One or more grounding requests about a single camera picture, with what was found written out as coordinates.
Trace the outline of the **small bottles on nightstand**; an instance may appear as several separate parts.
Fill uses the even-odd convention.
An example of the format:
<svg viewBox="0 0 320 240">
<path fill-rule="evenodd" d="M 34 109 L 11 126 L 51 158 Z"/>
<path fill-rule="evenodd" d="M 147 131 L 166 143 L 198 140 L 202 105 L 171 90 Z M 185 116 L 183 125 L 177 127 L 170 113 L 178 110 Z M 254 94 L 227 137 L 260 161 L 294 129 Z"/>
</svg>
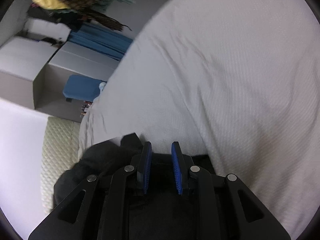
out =
<svg viewBox="0 0 320 240">
<path fill-rule="evenodd" d="M 81 115 L 80 117 L 83 118 L 86 113 L 88 112 L 89 107 L 91 107 L 93 102 L 89 102 L 89 101 L 84 101 L 82 106 L 81 106 Z"/>
</svg>

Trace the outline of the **black jacket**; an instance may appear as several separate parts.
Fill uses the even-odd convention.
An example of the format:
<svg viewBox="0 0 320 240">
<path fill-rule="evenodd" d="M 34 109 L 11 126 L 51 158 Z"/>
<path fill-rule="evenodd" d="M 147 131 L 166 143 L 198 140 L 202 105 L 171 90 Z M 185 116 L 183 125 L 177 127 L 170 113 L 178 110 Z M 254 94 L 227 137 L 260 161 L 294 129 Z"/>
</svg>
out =
<svg viewBox="0 0 320 240">
<path fill-rule="evenodd" d="M 119 145 L 105 141 L 88 148 L 55 183 L 54 209 L 88 176 L 95 174 L 111 180 L 120 168 L 141 154 L 144 144 L 132 133 L 124 136 Z M 214 174 L 207 155 L 191 158 L 195 165 Z M 152 150 L 148 188 L 145 192 L 138 189 L 130 202 L 129 239 L 196 239 L 188 228 L 195 218 L 190 212 L 194 205 L 187 200 L 178 194 L 171 153 Z"/>
</svg>

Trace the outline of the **grey white bed cover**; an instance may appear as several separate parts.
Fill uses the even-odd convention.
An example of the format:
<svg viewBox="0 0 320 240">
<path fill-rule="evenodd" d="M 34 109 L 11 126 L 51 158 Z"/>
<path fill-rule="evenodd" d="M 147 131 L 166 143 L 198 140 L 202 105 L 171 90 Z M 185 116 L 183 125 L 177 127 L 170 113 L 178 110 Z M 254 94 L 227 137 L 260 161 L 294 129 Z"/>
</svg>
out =
<svg viewBox="0 0 320 240">
<path fill-rule="evenodd" d="M 168 0 L 81 122 L 236 174 L 292 239 L 319 208 L 319 23 L 304 0 Z"/>
</svg>

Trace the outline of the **blue curtain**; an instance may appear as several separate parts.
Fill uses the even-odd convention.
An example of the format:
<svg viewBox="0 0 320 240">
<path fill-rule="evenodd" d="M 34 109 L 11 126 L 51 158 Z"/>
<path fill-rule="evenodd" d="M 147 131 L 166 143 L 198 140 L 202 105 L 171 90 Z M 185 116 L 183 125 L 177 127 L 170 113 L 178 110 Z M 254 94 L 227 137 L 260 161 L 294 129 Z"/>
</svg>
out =
<svg viewBox="0 0 320 240">
<path fill-rule="evenodd" d="M 68 41 L 120 61 L 133 39 L 103 26 L 84 23 L 78 31 L 71 31 Z"/>
</svg>

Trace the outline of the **brown patterned scarf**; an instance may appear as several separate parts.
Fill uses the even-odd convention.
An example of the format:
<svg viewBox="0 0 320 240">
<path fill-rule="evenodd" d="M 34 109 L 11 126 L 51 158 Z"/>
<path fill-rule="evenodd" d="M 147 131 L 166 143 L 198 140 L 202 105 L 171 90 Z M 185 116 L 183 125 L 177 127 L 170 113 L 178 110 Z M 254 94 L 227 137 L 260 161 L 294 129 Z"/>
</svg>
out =
<svg viewBox="0 0 320 240">
<path fill-rule="evenodd" d="M 97 0 L 59 0 L 67 8 L 75 10 L 82 16 L 85 16 L 88 19 L 95 20 L 101 25 L 107 27 L 108 29 L 115 31 L 123 31 L 124 27 L 130 29 L 127 25 L 121 24 L 117 20 L 106 16 L 103 13 L 97 12 L 92 9 L 93 5 Z"/>
</svg>

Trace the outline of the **cream quilted headboard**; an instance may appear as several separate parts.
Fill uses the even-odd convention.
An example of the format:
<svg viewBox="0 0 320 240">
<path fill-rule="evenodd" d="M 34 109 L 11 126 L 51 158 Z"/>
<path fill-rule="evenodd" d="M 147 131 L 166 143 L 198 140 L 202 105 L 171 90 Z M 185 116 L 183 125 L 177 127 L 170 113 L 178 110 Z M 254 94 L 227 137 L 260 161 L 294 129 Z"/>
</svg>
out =
<svg viewBox="0 0 320 240">
<path fill-rule="evenodd" d="M 77 162 L 79 131 L 78 122 L 48 117 L 43 138 L 40 174 L 41 200 L 45 214 L 49 214 L 53 209 L 56 181 Z"/>
</svg>

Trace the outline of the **grey wardrobe cabinet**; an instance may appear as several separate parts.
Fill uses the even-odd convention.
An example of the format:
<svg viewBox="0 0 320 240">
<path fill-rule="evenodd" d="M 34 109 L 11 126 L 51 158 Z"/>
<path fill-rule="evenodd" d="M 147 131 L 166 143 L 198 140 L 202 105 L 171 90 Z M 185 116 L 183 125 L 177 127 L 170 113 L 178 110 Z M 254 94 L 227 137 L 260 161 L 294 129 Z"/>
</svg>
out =
<svg viewBox="0 0 320 240">
<path fill-rule="evenodd" d="M 17 36 L 18 19 L 1 20 L 1 98 L 28 109 L 80 122 L 82 100 L 63 89 L 71 75 L 106 81 L 118 62 L 71 42 L 60 49 Z"/>
</svg>

